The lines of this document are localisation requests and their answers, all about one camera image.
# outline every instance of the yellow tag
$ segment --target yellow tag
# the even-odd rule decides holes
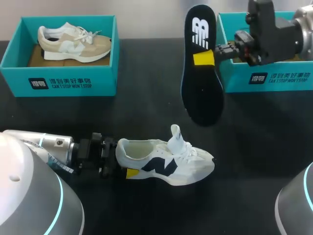
[[[214,53],[212,50],[194,54],[195,65],[213,65],[215,66]]]
[[[138,173],[139,173],[139,170],[127,169],[126,179],[130,179],[131,177],[133,177],[134,175],[137,175]]]

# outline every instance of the navy n logo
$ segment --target navy n logo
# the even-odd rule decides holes
[[[172,159],[172,161],[167,165],[166,168],[164,168],[164,166],[165,166],[165,159],[153,158],[142,168],[142,170],[144,171],[156,170],[156,173],[158,174],[169,176],[173,174],[177,168],[177,165],[174,159]]]

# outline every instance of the shoe box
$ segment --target shoe box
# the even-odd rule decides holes
[[[64,23],[99,32],[112,39],[106,57],[81,63],[48,61],[42,57],[37,32],[40,26],[59,28]],[[0,64],[15,97],[113,96],[116,93],[119,38],[115,16],[22,17]]]
[[[294,12],[276,12],[276,17],[291,20]],[[237,30],[249,30],[246,13],[220,13],[217,21],[217,44],[231,43]],[[313,62],[295,58],[264,66],[250,67],[240,59],[221,62],[224,91],[268,92],[313,90]]]

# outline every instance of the black table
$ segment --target black table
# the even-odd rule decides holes
[[[63,176],[83,203],[85,233],[279,235],[276,196],[313,159],[313,92],[226,94],[219,123],[202,128],[180,99],[182,39],[121,40],[120,48],[114,98],[14,98],[0,77],[0,131],[166,141],[176,123],[216,168],[183,187],[101,180],[92,170]]]

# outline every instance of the sneaker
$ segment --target sneaker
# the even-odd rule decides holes
[[[202,180],[214,170],[211,154],[185,142],[178,125],[172,125],[171,131],[168,142],[119,140],[116,159],[128,168],[127,179],[157,177],[180,186]]]
[[[41,26],[38,42],[46,60],[74,59],[87,63],[101,59],[111,50],[110,38],[98,33],[87,32],[69,23],[54,29]]]

